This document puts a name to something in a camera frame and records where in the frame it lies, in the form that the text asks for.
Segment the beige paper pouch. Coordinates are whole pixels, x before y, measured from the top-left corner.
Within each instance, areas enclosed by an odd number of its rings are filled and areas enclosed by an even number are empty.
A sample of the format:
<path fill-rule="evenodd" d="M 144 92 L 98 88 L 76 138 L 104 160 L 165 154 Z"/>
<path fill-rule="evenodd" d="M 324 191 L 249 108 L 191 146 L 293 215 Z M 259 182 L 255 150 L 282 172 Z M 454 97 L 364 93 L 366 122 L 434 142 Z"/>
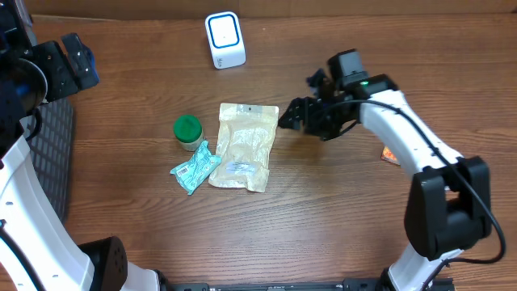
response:
<path fill-rule="evenodd" d="M 208 182 L 217 188 L 265 192 L 278 119 L 276 106 L 222 103 L 216 144 L 221 164 Z"/>

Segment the orange snack packet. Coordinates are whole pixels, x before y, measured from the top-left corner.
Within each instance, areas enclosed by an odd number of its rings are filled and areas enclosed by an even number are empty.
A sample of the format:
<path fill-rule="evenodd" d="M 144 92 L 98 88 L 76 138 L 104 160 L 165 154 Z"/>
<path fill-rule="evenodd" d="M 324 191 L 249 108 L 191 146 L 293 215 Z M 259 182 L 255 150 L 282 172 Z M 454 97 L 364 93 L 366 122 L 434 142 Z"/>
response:
<path fill-rule="evenodd" d="M 393 152 L 387 146 L 383 148 L 380 158 L 395 165 L 400 164 Z"/>

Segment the green capped bottle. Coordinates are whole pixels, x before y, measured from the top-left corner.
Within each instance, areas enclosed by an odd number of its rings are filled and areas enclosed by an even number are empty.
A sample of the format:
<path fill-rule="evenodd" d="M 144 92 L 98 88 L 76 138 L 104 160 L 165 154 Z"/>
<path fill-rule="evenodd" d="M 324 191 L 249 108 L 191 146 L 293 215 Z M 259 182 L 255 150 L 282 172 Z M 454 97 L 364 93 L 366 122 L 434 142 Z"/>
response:
<path fill-rule="evenodd" d="M 204 139 L 200 120 L 192 115 L 180 116 L 173 126 L 174 135 L 187 151 L 196 151 Z"/>

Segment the teal snack packet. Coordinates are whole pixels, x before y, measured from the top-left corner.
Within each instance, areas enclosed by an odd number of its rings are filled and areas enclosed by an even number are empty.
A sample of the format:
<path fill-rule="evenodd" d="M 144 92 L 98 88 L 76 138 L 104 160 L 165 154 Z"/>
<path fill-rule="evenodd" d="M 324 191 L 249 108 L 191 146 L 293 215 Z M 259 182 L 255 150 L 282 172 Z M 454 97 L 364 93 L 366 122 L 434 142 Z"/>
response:
<path fill-rule="evenodd" d="M 191 196 L 220 164 L 221 157 L 211 153 L 208 141 L 202 141 L 191 159 L 171 169 L 170 174 Z"/>

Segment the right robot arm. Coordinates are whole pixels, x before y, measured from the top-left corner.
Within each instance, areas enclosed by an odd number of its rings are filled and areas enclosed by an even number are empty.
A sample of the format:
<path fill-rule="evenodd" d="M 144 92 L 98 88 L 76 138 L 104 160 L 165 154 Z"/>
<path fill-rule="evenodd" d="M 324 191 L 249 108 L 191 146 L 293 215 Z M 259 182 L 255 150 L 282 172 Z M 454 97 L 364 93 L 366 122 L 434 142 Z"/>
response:
<path fill-rule="evenodd" d="M 401 257 L 377 279 L 346 279 L 345 290 L 452 290 L 437 274 L 491 234 L 490 170 L 464 158 L 414 113 L 386 74 L 371 76 L 359 53 L 347 50 L 306 82 L 312 96 L 295 98 L 280 117 L 282 129 L 329 141 L 356 124 L 376 134 L 411 179 L 404 216 L 409 240 Z"/>

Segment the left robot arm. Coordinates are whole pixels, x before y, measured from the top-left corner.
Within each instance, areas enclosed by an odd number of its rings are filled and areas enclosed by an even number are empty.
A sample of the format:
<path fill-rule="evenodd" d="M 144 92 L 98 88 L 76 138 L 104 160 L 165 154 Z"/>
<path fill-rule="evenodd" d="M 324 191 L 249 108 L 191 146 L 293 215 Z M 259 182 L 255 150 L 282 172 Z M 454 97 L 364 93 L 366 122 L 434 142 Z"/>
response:
<path fill-rule="evenodd" d="M 76 244 L 45 195 L 21 120 L 99 83 L 75 33 L 36 43 L 22 1 L 1 3 L 1 263 L 19 290 L 151 290 L 161 273 L 128 262 L 116 236 Z"/>

